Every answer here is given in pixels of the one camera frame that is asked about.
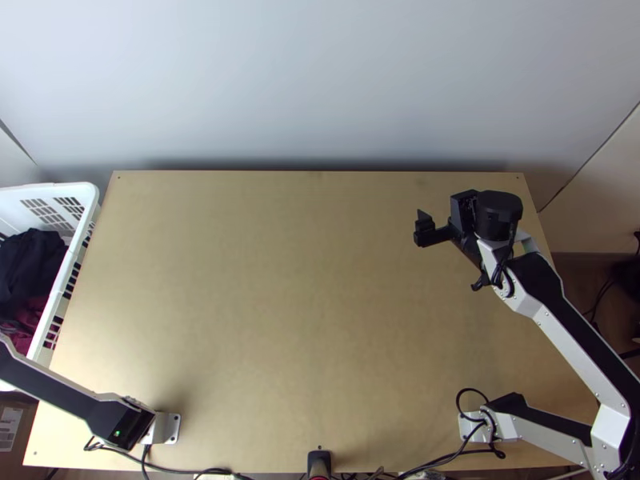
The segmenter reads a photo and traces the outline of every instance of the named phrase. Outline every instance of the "wooden table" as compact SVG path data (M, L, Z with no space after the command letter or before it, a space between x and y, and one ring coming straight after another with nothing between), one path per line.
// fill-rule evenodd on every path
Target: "wooden table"
M336 471L407 470L458 448L465 386L592 420L531 320L472 292L478 272L451 244L414 245L416 209L443 225L469 188L519 195L548 253L522 174L116 172L51 368L181 413L178 444L152 454L175 468L301 472L322 446ZM41 404L25 463L138 468L83 452L89 436ZM566 464L504 449L451 468Z

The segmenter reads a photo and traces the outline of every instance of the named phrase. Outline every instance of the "wall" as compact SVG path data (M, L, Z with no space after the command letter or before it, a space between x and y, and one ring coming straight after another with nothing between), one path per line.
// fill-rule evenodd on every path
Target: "wall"
M46 175L15 142L0 120L0 187L44 182Z
M640 107L540 213L553 251L634 253L640 230Z
M524 170L538 206L640 98L640 3L4 2L0 116L113 168Z

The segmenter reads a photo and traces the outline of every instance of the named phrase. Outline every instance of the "metal bracket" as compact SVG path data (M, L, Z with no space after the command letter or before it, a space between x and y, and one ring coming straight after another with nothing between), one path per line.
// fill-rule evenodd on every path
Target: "metal bracket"
M151 445L154 443L164 443L173 445L178 441L180 431L180 414L168 414L167 412L156 412L155 420L151 423L146 435L142 437L140 443Z

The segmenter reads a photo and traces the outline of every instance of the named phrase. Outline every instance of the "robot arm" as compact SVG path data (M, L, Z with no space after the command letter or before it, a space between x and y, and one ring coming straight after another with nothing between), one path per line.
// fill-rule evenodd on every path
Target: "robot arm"
M180 415L154 411L131 397L96 394L24 358L4 334L0 334L0 378L83 419L94 436L115 449L177 441Z
M562 281L534 240L517 228L522 203L504 192L468 190L451 197L448 225L435 229L418 211L414 240L451 240L479 269L474 290L490 286L513 311L531 318L600 402L592 426L526 404L511 393L458 419L461 436L482 420L472 442L525 440L588 468L594 478L620 478L640 460L640 381L566 300ZM513 256L521 243L524 254Z

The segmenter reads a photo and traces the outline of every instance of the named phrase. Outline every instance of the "clothes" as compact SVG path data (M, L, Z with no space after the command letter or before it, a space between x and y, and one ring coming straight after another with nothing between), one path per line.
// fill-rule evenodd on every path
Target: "clothes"
M0 246L0 315L11 318L28 298L49 295L66 253L58 232L29 229Z
M0 244L0 331L20 354L29 350L65 253L55 231L32 228Z
M29 351L31 340L34 337L36 328L38 328L42 311L48 299L48 296L30 298L22 308L19 308L14 313L12 320L19 324L20 328L15 328L14 332L8 333L7 336L11 339L19 354L26 355ZM47 334L47 338L49 339L50 337L53 337L53 335Z

